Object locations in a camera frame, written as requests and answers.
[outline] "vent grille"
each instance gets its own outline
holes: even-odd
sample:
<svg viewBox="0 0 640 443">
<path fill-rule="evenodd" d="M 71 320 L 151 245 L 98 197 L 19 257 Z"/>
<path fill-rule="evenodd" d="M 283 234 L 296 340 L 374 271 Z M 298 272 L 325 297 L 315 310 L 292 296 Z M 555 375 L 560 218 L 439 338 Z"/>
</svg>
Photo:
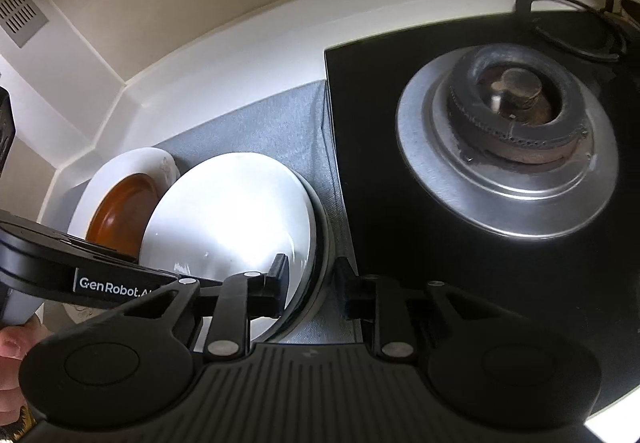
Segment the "vent grille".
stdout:
<svg viewBox="0 0 640 443">
<path fill-rule="evenodd" d="M 0 26 L 19 48 L 47 22 L 31 0 L 0 0 Z"/>
</svg>

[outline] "white plate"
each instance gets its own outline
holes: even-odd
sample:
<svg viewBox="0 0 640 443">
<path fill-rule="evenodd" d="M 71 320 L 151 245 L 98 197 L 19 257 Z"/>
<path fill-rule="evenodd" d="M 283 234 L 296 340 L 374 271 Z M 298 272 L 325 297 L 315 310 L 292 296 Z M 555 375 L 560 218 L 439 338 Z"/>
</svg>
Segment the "white plate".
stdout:
<svg viewBox="0 0 640 443">
<path fill-rule="evenodd" d="M 159 197 L 180 178 L 174 159 L 165 150 L 143 147 L 124 152 L 102 165 L 95 173 L 78 201 L 66 232 L 84 239 L 102 200 L 113 187 L 132 174 L 146 174 L 153 179 Z M 65 304 L 65 310 L 75 323 L 84 322 L 102 312 L 100 309 L 70 304 Z"/>
<path fill-rule="evenodd" d="M 296 171 L 293 171 L 296 176 L 300 179 L 303 186 L 306 189 L 306 193 L 309 194 L 309 198 L 311 199 L 311 203 L 314 207 L 314 212 L 316 214 L 316 227 L 320 227 L 322 233 L 318 232 L 318 237 L 322 235 L 322 253 L 318 253 L 316 249 L 316 258 L 317 260 L 314 262 L 313 273 L 316 277 L 316 282 L 314 284 L 313 290 L 308 295 L 306 299 L 305 305 L 296 313 L 296 318 L 293 322 L 289 324 L 287 328 L 284 330 L 279 330 L 279 333 L 270 339 L 271 342 L 285 342 L 290 344 L 304 344 L 310 343 L 306 340 L 306 336 L 308 333 L 305 333 L 306 324 L 318 314 L 318 311 L 322 304 L 324 303 L 324 299 L 326 298 L 326 294 L 328 288 L 330 286 L 331 281 L 331 270 L 335 257 L 335 243 L 334 243 L 334 232 L 331 227 L 331 223 L 326 215 L 326 210 L 324 209 L 324 205 L 322 205 L 322 201 L 316 194 L 316 191 L 313 187 L 311 187 L 310 183 L 304 179 L 300 174 Z"/>
<path fill-rule="evenodd" d="M 273 158 L 233 152 L 195 166 L 164 195 L 146 227 L 140 264 L 222 281 L 266 273 L 284 253 L 288 305 L 315 251 L 314 211 L 300 180 Z M 251 338 L 275 322 L 253 320 Z"/>
</svg>

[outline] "screw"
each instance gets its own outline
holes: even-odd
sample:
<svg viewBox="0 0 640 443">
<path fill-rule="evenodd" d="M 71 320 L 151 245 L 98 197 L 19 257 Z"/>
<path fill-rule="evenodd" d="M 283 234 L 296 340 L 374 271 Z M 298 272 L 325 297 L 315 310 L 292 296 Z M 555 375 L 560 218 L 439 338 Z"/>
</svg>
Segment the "screw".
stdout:
<svg viewBox="0 0 640 443">
<path fill-rule="evenodd" d="M 216 340 L 210 343 L 207 349 L 217 357 L 230 357 L 238 352 L 240 346 L 231 340 Z"/>
<path fill-rule="evenodd" d="M 406 342 L 389 342 L 382 347 L 382 352 L 390 358 L 406 358 L 414 354 L 414 347 Z"/>
</svg>

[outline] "human hand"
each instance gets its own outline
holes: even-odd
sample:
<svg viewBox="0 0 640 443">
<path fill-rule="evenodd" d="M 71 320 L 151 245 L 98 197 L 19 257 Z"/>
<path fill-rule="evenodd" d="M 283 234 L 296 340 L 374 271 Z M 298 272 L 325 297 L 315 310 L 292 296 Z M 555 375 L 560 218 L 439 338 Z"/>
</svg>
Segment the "human hand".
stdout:
<svg viewBox="0 0 640 443">
<path fill-rule="evenodd" d="M 0 426 L 20 418 L 25 404 L 18 384 L 18 370 L 27 352 L 51 332 L 34 315 L 24 326 L 9 326 L 0 330 Z"/>
</svg>

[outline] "white wall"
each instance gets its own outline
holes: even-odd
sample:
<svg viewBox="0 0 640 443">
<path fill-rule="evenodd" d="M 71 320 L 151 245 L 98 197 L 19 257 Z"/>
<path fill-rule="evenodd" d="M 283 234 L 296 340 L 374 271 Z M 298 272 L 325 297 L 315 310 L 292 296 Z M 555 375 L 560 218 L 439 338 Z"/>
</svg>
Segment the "white wall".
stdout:
<svg viewBox="0 0 640 443">
<path fill-rule="evenodd" d="M 0 33 L 0 83 L 21 137 L 55 167 L 91 149 L 123 85 L 51 0 L 49 22 L 22 48 Z"/>
<path fill-rule="evenodd" d="M 35 221 L 53 174 L 46 160 L 15 138 L 0 178 L 0 209 Z"/>
</svg>

